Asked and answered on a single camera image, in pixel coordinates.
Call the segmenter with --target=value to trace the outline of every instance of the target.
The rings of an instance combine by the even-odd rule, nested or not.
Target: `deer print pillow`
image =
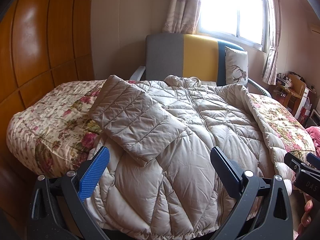
[[[224,47],[226,51],[226,84],[248,84],[248,52]]]

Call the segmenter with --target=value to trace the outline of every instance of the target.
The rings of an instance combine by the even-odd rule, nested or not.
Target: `jacket zipper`
[[[186,89],[186,81],[183,79],[183,84],[184,84],[184,90],[186,93],[186,96],[188,98],[188,101],[192,104],[193,109],[197,112],[198,116],[200,117],[200,119],[202,120],[202,123],[204,123],[205,128],[207,129],[207,131],[211,134],[211,140],[213,143],[213,146],[216,146],[216,140],[214,139],[213,133],[209,130],[205,120],[203,119],[203,117],[201,116],[201,114],[198,111],[198,108],[196,106],[195,103],[193,103],[191,96],[189,95],[189,91],[188,89]],[[217,199],[217,205],[218,205],[218,217],[217,217],[217,223],[216,225],[218,225],[220,227],[221,225],[221,220],[222,220],[222,214],[223,214],[223,199],[222,199],[222,193],[223,193],[223,185],[220,181],[220,179],[218,180],[218,199]]]

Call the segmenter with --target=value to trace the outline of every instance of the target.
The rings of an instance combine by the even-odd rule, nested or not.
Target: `screw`
[[[247,176],[247,177],[253,177],[253,172],[252,171],[245,171],[244,174]]]
[[[39,181],[44,180],[44,178],[45,178],[45,176],[44,176],[43,174],[41,174],[41,175],[38,176],[38,180],[39,180]]]
[[[73,177],[76,174],[76,172],[74,170],[68,171],[67,172],[67,176],[68,177]]]
[[[275,176],[275,179],[278,180],[278,181],[281,181],[281,180],[282,180],[282,177],[281,177],[280,175],[276,175],[276,176]]]

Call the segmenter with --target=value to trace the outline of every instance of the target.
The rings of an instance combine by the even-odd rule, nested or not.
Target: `wooden wardrobe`
[[[13,0],[0,22],[0,207],[21,237],[36,175],[6,146],[12,116],[61,83],[93,80],[91,0]]]

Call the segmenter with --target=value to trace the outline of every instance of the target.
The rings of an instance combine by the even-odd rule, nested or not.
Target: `blue gripper pad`
[[[307,162],[313,165],[317,170],[320,170],[320,158],[313,155],[312,153],[308,153]]]
[[[101,147],[96,155],[97,156],[79,182],[78,195],[82,202],[86,198],[91,197],[110,160],[110,153],[107,147]]]

